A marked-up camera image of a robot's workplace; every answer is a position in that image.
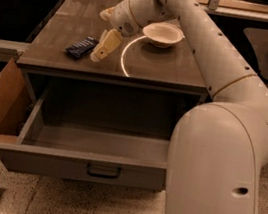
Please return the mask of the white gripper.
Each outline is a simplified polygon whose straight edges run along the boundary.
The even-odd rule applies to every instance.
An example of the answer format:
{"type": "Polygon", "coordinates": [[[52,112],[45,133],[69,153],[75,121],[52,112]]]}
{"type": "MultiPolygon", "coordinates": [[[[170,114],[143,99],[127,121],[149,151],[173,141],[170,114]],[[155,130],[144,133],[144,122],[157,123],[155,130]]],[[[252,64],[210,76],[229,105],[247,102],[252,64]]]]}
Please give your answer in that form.
{"type": "Polygon", "coordinates": [[[121,45],[123,37],[131,37],[139,32],[139,20],[143,15],[142,4],[135,0],[124,0],[115,7],[104,9],[99,16],[106,22],[110,20],[115,29],[102,32],[99,43],[92,50],[90,59],[100,62],[121,45]]]}

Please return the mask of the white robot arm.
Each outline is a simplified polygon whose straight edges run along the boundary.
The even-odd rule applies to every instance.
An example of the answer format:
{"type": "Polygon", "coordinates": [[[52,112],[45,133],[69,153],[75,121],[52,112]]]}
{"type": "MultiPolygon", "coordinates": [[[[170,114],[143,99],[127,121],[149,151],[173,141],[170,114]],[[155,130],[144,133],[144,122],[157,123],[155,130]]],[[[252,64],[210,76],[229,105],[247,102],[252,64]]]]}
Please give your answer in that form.
{"type": "Polygon", "coordinates": [[[258,214],[268,163],[268,88],[197,0],[124,0],[101,12],[111,30],[100,61],[126,37],[176,18],[211,101],[178,121],[170,139],[165,214],[258,214]]]}

